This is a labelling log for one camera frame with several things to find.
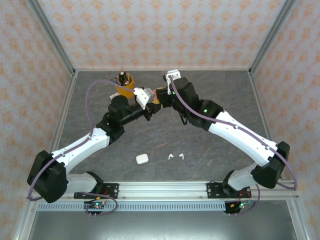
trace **aluminum frame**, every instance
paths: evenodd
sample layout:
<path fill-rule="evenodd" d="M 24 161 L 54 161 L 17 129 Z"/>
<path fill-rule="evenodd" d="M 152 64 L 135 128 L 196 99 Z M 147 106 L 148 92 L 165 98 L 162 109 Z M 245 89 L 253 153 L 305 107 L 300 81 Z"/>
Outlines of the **aluminum frame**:
<path fill-rule="evenodd" d="M 254 96 L 255 96 L 255 100 L 256 100 L 256 103 L 257 103 L 257 106 L 258 106 L 258 109 L 259 109 L 259 113 L 260 113 L 260 116 L 261 116 L 261 120 L 262 120 L 262 124 L 263 124 L 263 127 L 264 127 L 264 131 L 265 131 L 266 137 L 269 140 L 271 140 L 270 131 L 269 131 L 267 120 L 266 120 L 266 117 L 265 117 L 265 114 L 264 114 L 264 111 L 263 111 L 263 108 L 262 108 L 262 104 L 261 104 L 261 101 L 260 101 L 260 98 L 259 98 L 259 94 L 258 94 L 258 91 L 257 91 L 257 87 L 256 87 L 256 84 L 255 84 L 254 77 L 252 76 L 252 74 L 250 73 L 249 70 L 247 72 L 248 72 L 248 76 L 249 76 L 249 79 L 250 79 L 252 90 L 253 90 L 253 93 L 254 93 Z"/>
<path fill-rule="evenodd" d="M 29 3 L 29 6 L 33 10 L 35 16 L 38 18 L 44 32 L 48 36 L 50 42 L 52 43 L 54 49 L 56 50 L 57 54 L 59 55 L 64 67 L 66 70 L 70 73 L 74 73 L 74 67 L 72 66 L 72 63 L 66 54 L 64 48 L 62 47 L 62 44 L 60 43 L 54 29 L 50 25 L 44 11 L 41 8 L 41 5 L 39 4 L 38 0 L 27 0 Z"/>
<path fill-rule="evenodd" d="M 224 201 L 117 201 L 117 212 L 208 212 L 225 211 Z M 110 211 L 116 204 L 109 201 L 103 209 L 90 209 L 92 212 Z M 82 201 L 39 202 L 37 212 L 84 212 Z"/>
<path fill-rule="evenodd" d="M 68 87 L 67 87 L 67 90 L 66 90 L 66 93 L 64 96 L 63 104 L 60 109 L 59 119 L 58 119 L 57 125 L 55 127 L 54 136 L 52 138 L 52 142 L 50 145 L 51 146 L 50 152 L 53 152 L 53 151 L 56 151 L 59 149 L 59 143 L 60 143 L 61 135 L 62 135 L 62 132 L 64 129 L 64 125 L 66 122 L 67 113 L 69 110 L 72 94 L 75 89 L 77 76 L 78 76 L 78 72 L 75 72 L 75 73 L 71 74 L 71 76 L 70 76 L 70 80 L 69 80 L 69 84 L 68 84 Z"/>
<path fill-rule="evenodd" d="M 265 58 L 270 46 L 272 45 L 272 43 L 276 39 L 276 36 L 277 36 L 279 30 L 281 29 L 281 27 L 285 23 L 287 16 L 291 13 L 291 10 L 292 10 L 293 6 L 295 5 L 296 1 L 297 0 L 287 0 L 285 2 L 285 4 L 283 5 L 283 8 L 281 9 L 277 19 L 275 20 L 273 26 L 271 27 L 266 39 L 264 40 L 258 54 L 256 55 L 256 57 L 252 63 L 252 66 L 250 68 L 250 73 L 252 75 L 255 74 L 255 72 L 259 68 L 261 62 Z"/>
<path fill-rule="evenodd" d="M 236 198 L 208 199 L 206 184 L 209 181 L 120 181 L 118 202 L 219 202 L 238 200 Z M 293 186 L 292 180 L 281 180 L 283 184 Z M 283 201 L 286 200 L 292 224 L 298 240 L 312 240 L 310 230 L 306 224 L 303 206 L 297 191 L 284 189 L 276 186 L 274 189 L 260 187 L 261 201 Z M 252 198 L 258 197 L 258 190 L 251 187 Z M 83 202 L 83 199 L 74 199 L 73 194 L 65 194 L 57 202 Z M 28 239 L 32 225 L 38 210 L 38 205 L 44 202 L 28 202 L 18 224 L 15 240 Z"/>

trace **cable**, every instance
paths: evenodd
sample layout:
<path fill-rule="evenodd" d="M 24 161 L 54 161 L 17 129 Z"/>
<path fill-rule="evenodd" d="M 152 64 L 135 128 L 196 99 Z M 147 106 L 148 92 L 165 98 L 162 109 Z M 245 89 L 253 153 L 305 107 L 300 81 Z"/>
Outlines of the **cable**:
<path fill-rule="evenodd" d="M 198 112 L 196 112 L 195 110 L 193 110 L 188 104 L 186 104 L 186 102 L 182 99 L 182 97 L 180 96 L 179 92 L 177 91 L 177 88 L 175 86 L 175 83 L 174 83 L 174 80 L 172 78 L 171 75 L 168 76 L 170 78 L 170 82 L 171 82 L 171 85 L 172 85 L 172 88 L 175 92 L 175 95 L 176 97 L 179 99 L 179 101 L 182 103 L 182 105 L 188 109 L 191 113 L 193 113 L 194 115 L 198 116 L 199 118 L 202 118 L 202 119 L 205 119 L 205 120 L 208 120 L 208 121 L 211 121 L 211 122 L 217 122 L 217 123 L 221 123 L 221 124 L 225 124 L 225 125 L 229 125 L 231 127 L 236 127 L 237 125 L 236 124 L 233 124 L 231 122 L 228 122 L 228 121 L 223 121 L 223 120 L 219 120 L 219 119 L 215 119 L 215 118 L 212 118 L 212 117 L 208 117 L 208 116 L 204 116 Z M 249 132 L 248 130 L 246 130 L 245 128 L 243 127 L 240 127 L 238 126 L 237 129 L 245 132 L 246 134 L 248 134 L 249 136 L 251 136 L 252 138 L 254 138 L 255 140 L 257 140 L 259 143 L 261 143 L 263 146 L 267 147 L 268 145 L 262 141 L 261 139 L 259 139 L 257 136 L 255 136 L 254 134 L 252 134 L 251 132 Z M 280 154 L 278 153 L 276 150 L 274 150 L 272 147 L 269 148 L 269 150 L 271 150 L 275 155 L 277 155 L 281 160 L 282 162 L 287 166 L 287 168 L 289 169 L 292 177 L 293 177 L 293 187 L 291 186 L 286 186 L 282 183 L 277 183 L 279 186 L 285 188 L 285 189 L 289 189 L 289 190 L 296 190 L 297 189 L 297 186 L 298 186 L 298 180 L 297 180 L 297 176 L 295 175 L 294 173 L 294 170 L 291 168 L 290 164 L 287 162 L 287 160 Z"/>
<path fill-rule="evenodd" d="M 181 118 L 181 121 L 182 121 L 182 124 L 183 124 L 183 125 L 187 125 L 187 124 L 188 124 L 188 120 L 186 119 L 186 120 L 184 121 L 184 118 L 182 117 L 182 115 L 180 115 L 180 118 Z"/>
<path fill-rule="evenodd" d="M 102 194 L 95 194 L 95 193 L 90 193 L 90 192 L 83 192 L 83 191 L 80 192 L 80 194 L 90 195 L 90 196 L 95 196 L 95 197 L 101 197 L 101 198 L 110 199 L 110 200 L 114 201 L 114 203 L 115 203 L 114 209 L 112 209 L 110 211 L 106 211 L 106 212 L 100 213 L 100 214 L 96 214 L 96 216 L 104 216 L 104 215 L 107 215 L 107 214 L 112 214 L 115 210 L 117 210 L 117 208 L 119 206 L 117 200 L 115 200 L 111 196 L 106 196 L 106 195 L 102 195 Z M 91 203 L 91 204 L 87 205 L 86 208 L 85 208 L 85 213 L 88 214 L 89 216 L 90 216 L 90 213 L 88 212 L 88 209 L 93 205 L 94 205 L 94 203 Z"/>
<path fill-rule="evenodd" d="M 255 204 L 254 204 L 251 208 L 249 208 L 248 210 L 246 210 L 246 211 L 242 211 L 242 212 L 239 212 L 239 213 L 237 213 L 237 214 L 235 213 L 235 214 L 232 214 L 232 215 L 242 215 L 242 214 L 246 214 L 246 213 L 252 211 L 254 208 L 257 207 L 257 205 L 258 205 L 258 203 L 259 203 L 259 201 L 260 201 L 261 193 L 260 193 L 260 188 L 259 188 L 259 186 L 258 186 L 258 185 L 255 185 L 255 186 L 256 186 L 256 189 L 258 190 L 258 198 L 257 198 Z"/>
<path fill-rule="evenodd" d="M 247 192 L 247 191 L 240 191 L 240 196 L 239 196 L 238 202 L 237 202 L 236 204 L 238 204 L 238 203 L 240 202 L 240 199 L 242 198 L 242 195 L 243 195 L 243 194 L 247 194 L 250 199 L 252 198 L 252 196 L 251 196 L 251 194 L 250 194 L 249 192 Z"/>
<path fill-rule="evenodd" d="M 40 199 L 42 199 L 42 197 L 37 197 L 37 198 L 32 198 L 32 191 L 33 189 L 35 188 L 35 185 L 36 185 L 36 182 L 38 181 L 38 179 L 40 178 L 41 174 L 55 161 L 57 160 L 58 158 L 62 157 L 63 155 L 67 154 L 67 153 L 70 153 L 71 151 L 81 147 L 82 145 L 84 145 L 86 142 L 89 141 L 89 139 L 91 138 L 92 134 L 93 134 L 93 131 L 94 131 L 94 128 L 93 128 L 93 124 L 92 124 L 92 120 L 90 118 L 90 113 L 89 113 L 89 108 L 88 108 L 88 98 L 89 98 L 89 92 L 90 92 L 90 89 L 98 84 L 98 83 L 108 83 L 108 84 L 112 84 L 112 85 L 115 85 L 117 86 L 118 88 L 122 88 L 122 89 L 125 89 L 129 92 L 134 92 L 135 90 L 133 89 L 128 89 L 124 86 L 120 86 L 112 81 L 109 81 L 109 80 L 98 80 L 98 81 L 95 81 L 94 83 L 92 83 L 88 90 L 86 91 L 86 95 L 85 95 L 85 112 L 86 112 L 86 116 L 88 118 L 88 121 L 89 121 L 89 124 L 90 124 L 90 133 L 89 133 L 89 136 L 81 143 L 79 143 L 78 145 L 66 150 L 65 152 L 60 153 L 59 155 L 55 156 L 54 158 L 52 158 L 46 165 L 43 166 L 43 168 L 41 168 L 41 170 L 38 172 L 38 174 L 35 176 L 35 178 L 33 179 L 31 185 L 30 185 L 30 188 L 29 188 L 29 192 L 28 192 L 28 199 L 29 201 L 31 202 L 34 202 L 34 201 L 38 201 Z"/>

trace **pen holder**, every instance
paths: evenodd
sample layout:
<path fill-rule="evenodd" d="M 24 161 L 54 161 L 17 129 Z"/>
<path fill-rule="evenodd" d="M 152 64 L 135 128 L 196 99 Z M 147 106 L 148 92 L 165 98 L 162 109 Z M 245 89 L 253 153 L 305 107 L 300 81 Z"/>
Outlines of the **pen holder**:
<path fill-rule="evenodd" d="M 127 73 L 126 75 L 125 75 L 125 77 L 126 77 L 126 79 L 129 81 L 129 84 L 128 85 L 126 85 L 126 86 L 123 86 L 123 87 L 125 87 L 125 88 L 127 88 L 127 89 L 134 89 L 135 88 L 135 81 L 134 81 L 134 78 L 129 74 L 129 73 Z M 117 91 L 118 91 L 118 93 L 120 94 L 120 95 L 123 95 L 123 96 L 125 96 L 127 99 L 130 99 L 130 98 L 132 98 L 135 94 L 133 93 L 133 92 L 130 92 L 130 91 L 127 91 L 127 90 L 125 90 L 125 89 L 123 89 L 123 88 L 121 88 L 121 87 L 118 87 L 118 86 L 116 86 L 115 87 L 116 89 L 117 89 Z"/>

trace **gray marble surface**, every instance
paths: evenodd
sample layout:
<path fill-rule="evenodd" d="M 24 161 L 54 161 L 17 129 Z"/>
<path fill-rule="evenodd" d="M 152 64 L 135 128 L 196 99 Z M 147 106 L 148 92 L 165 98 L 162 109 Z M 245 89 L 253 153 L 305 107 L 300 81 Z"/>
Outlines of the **gray marble surface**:
<path fill-rule="evenodd" d="M 164 71 L 132 71 L 136 87 L 165 86 Z M 85 110 L 87 88 L 94 81 L 110 79 L 111 71 L 81 71 L 78 74 L 59 147 L 69 145 L 89 132 Z M 254 92 L 246 71 L 181 71 L 193 83 L 201 99 L 224 107 L 237 121 L 266 136 Z M 99 83 L 91 89 L 89 111 L 97 124 L 108 111 L 113 85 Z M 174 158 L 168 160 L 172 153 Z M 148 154 L 149 162 L 138 165 L 136 156 Z M 252 164 L 244 152 L 223 138 L 190 124 L 165 108 L 151 121 L 140 118 L 125 126 L 125 133 L 111 146 L 78 164 L 71 173 L 93 171 L 104 181 L 223 180 L 231 170 Z"/>

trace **wall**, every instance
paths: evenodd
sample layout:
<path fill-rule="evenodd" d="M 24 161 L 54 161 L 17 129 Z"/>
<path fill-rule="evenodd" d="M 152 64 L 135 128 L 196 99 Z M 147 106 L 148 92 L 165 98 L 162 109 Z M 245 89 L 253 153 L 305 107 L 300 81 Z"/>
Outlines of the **wall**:
<path fill-rule="evenodd" d="M 320 236 L 319 13 L 320 1 L 297 0 L 254 77 L 272 139 L 291 146 L 314 236 Z"/>
<path fill-rule="evenodd" d="M 39 0 L 75 68 L 249 68 L 285 0 Z"/>
<path fill-rule="evenodd" d="M 27 177 L 50 148 L 70 76 L 26 0 L 0 1 L 0 239 L 12 239 Z"/>

